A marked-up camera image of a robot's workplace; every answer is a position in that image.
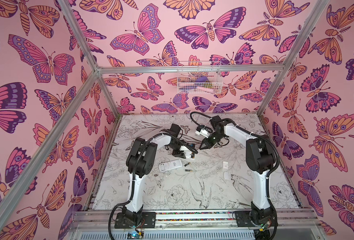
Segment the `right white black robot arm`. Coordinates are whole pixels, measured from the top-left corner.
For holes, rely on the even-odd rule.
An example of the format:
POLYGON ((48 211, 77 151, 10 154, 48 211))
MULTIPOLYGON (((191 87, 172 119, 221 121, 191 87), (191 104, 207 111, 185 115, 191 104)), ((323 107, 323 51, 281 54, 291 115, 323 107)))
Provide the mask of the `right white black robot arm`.
POLYGON ((266 136, 247 131, 231 119, 210 118, 211 128, 198 125, 196 133, 204 137, 200 150, 211 149, 224 138, 232 138, 246 148, 246 163, 254 174, 251 220, 256 226, 277 225, 277 212, 270 198, 270 175, 278 168, 278 153, 266 136))

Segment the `white remote with display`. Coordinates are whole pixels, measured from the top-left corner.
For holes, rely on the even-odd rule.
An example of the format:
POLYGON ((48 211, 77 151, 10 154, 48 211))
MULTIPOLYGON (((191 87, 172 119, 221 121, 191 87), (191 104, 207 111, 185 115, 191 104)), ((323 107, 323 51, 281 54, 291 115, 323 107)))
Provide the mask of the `white remote with display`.
POLYGON ((179 169, 182 167, 183 167, 183 163, 180 159, 178 159, 178 160, 173 160, 170 162, 160 163, 159 164, 159 171, 164 173, 164 172, 179 169))

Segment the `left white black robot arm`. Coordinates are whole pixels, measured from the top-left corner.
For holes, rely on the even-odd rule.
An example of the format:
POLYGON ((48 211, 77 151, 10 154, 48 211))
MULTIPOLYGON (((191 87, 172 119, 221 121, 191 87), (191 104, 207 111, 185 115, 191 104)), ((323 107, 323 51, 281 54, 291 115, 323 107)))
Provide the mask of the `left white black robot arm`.
POLYGON ((143 222, 145 179, 154 167, 157 151, 167 147, 172 149, 173 156, 182 159, 192 159, 198 154, 195 144, 179 138, 181 132, 179 125, 172 124, 168 130, 162 130, 149 140, 140 137, 134 140, 126 160, 131 177, 128 200, 115 206, 115 209, 122 208, 121 216, 130 227, 137 227, 143 222))

